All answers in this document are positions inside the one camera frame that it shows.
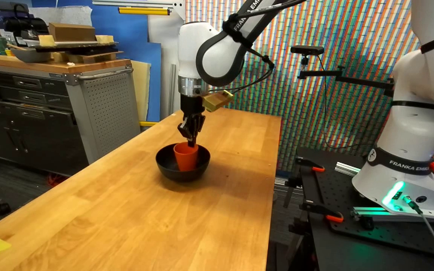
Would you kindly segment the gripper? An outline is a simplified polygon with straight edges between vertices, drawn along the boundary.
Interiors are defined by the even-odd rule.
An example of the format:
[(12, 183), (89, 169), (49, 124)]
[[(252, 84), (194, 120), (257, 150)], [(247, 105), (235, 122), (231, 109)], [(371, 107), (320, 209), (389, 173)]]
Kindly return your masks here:
[(201, 96), (180, 96), (180, 109), (183, 121), (177, 126), (182, 137), (188, 141), (188, 146), (195, 147), (198, 133), (205, 122), (203, 98)]

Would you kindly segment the orange cup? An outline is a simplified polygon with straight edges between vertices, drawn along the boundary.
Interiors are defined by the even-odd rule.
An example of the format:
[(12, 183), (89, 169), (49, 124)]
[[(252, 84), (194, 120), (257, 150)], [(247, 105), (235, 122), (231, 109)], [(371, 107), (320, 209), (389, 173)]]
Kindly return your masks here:
[(177, 167), (180, 171), (191, 171), (197, 166), (198, 145), (188, 145), (188, 142), (175, 144), (173, 147)]

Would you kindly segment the black bowl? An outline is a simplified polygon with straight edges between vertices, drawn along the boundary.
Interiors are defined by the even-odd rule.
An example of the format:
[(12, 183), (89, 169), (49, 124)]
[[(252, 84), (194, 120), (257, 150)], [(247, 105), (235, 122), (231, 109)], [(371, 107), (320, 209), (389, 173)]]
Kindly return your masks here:
[(173, 150), (175, 145), (174, 143), (164, 146), (155, 156), (157, 166), (162, 175), (171, 181), (179, 183), (188, 183), (200, 179), (207, 170), (211, 160), (209, 150), (199, 145), (196, 167), (191, 171), (180, 171)]

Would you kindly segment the grey bowl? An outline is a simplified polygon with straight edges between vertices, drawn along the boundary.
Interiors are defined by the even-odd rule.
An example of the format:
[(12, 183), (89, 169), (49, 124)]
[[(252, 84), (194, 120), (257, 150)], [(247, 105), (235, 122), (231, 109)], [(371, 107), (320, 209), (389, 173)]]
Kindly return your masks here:
[(12, 54), (25, 63), (46, 63), (51, 60), (50, 52), (38, 52), (35, 49), (11, 49)]

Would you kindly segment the beige board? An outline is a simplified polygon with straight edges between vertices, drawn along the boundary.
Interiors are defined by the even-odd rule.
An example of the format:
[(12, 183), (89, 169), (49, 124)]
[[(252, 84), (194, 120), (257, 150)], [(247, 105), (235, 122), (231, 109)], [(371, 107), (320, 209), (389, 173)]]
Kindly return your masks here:
[(151, 64), (131, 60), (132, 78), (137, 102), (138, 119), (147, 121)]

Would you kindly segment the grey tool cabinet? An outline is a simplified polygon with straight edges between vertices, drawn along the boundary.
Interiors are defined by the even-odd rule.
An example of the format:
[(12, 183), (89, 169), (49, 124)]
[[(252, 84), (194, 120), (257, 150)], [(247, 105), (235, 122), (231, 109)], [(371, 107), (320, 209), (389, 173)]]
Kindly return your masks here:
[(136, 137), (133, 71), (0, 56), (0, 158), (71, 176)]

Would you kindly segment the blue board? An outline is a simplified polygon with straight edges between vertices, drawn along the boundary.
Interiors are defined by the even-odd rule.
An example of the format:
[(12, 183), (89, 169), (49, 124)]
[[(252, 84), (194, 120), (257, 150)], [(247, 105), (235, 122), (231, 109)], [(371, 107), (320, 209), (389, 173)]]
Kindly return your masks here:
[(91, 21), (95, 33), (112, 35), (122, 50), (123, 58), (150, 64), (149, 102), (147, 120), (160, 120), (162, 75), (162, 48), (160, 43), (150, 43), (148, 19), (143, 14), (119, 14), (115, 6), (93, 5), (92, 0), (31, 0), (34, 8), (62, 8), (88, 6), (92, 9)]

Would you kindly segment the black clamp with orange tip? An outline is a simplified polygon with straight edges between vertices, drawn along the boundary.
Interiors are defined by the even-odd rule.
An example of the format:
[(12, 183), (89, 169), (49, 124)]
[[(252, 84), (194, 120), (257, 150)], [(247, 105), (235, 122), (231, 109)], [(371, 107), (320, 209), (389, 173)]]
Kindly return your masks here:
[(335, 223), (343, 223), (344, 221), (344, 216), (340, 212), (331, 210), (322, 204), (315, 203), (308, 199), (305, 199), (300, 204), (300, 209), (310, 213), (323, 215), (327, 221)]
[(304, 158), (304, 157), (298, 156), (296, 158), (296, 164), (299, 166), (309, 167), (311, 168), (312, 171), (315, 172), (324, 172), (326, 170), (322, 165), (319, 165), (314, 161), (311, 161), (308, 158)]

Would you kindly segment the yellow bar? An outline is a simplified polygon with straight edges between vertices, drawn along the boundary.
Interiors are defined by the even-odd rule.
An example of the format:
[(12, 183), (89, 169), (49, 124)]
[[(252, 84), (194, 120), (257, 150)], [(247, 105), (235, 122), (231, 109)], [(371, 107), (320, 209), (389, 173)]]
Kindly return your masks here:
[(138, 7), (119, 7), (120, 14), (144, 14), (169, 16), (171, 11), (168, 8), (138, 8)]

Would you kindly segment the black tray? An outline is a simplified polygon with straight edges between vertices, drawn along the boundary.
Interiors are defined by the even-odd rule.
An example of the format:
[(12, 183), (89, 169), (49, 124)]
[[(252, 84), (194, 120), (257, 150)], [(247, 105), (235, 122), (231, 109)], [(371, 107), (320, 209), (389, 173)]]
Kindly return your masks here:
[(95, 44), (58, 44), (54, 46), (31, 45), (30, 49), (37, 52), (76, 52), (88, 53), (92, 51), (102, 51), (107, 49), (116, 49), (118, 42), (113, 43), (95, 43)]

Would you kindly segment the brown cardboard box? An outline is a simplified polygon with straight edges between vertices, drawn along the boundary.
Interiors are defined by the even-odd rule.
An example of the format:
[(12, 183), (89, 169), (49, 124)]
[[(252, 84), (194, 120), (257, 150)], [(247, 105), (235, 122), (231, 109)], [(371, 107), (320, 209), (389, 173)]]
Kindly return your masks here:
[(56, 42), (96, 41), (95, 28), (88, 25), (49, 23), (49, 33)]

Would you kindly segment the multicoloured patterned backdrop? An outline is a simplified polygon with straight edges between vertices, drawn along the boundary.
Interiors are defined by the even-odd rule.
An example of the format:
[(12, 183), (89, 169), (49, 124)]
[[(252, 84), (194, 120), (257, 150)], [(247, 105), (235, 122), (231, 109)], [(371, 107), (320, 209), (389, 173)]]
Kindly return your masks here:
[(307, 69), (381, 81), (401, 56), (419, 48), (411, 29), (411, 0), (306, 0), (279, 12), (253, 49), (275, 64), (264, 81), (239, 91), (228, 108), (282, 118), (277, 174), (291, 171), (299, 147), (364, 155), (381, 134), (391, 97), (382, 89), (298, 79), (301, 56), (294, 45), (324, 47)]

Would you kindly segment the black machine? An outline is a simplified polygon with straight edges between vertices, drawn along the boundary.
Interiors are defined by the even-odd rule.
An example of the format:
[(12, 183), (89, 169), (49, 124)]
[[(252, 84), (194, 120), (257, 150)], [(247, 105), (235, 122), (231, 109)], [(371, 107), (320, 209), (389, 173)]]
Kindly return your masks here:
[(48, 35), (46, 22), (30, 14), (24, 3), (0, 0), (0, 29), (11, 32), (14, 37), (32, 39)]

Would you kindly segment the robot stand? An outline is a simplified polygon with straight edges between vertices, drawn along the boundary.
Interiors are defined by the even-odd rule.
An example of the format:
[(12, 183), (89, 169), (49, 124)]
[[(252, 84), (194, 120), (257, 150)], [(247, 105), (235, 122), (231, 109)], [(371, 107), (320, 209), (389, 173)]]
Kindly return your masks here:
[(301, 168), (304, 198), (344, 216), (333, 223), (311, 213), (308, 224), (320, 271), (434, 271), (434, 238), (422, 220), (376, 222), (365, 230), (351, 218), (353, 206), (369, 204), (354, 190), (351, 177), (334, 170), (343, 162), (362, 167), (361, 156), (298, 148), (297, 156), (324, 166), (322, 173)]

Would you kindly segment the aluminium rail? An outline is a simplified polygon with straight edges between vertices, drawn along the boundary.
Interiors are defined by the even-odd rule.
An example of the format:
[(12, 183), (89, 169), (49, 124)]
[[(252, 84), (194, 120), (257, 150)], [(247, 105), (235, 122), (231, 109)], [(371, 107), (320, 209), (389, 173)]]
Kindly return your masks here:
[(354, 177), (360, 172), (360, 168), (348, 164), (344, 164), (338, 161), (335, 166), (335, 171), (350, 177)]

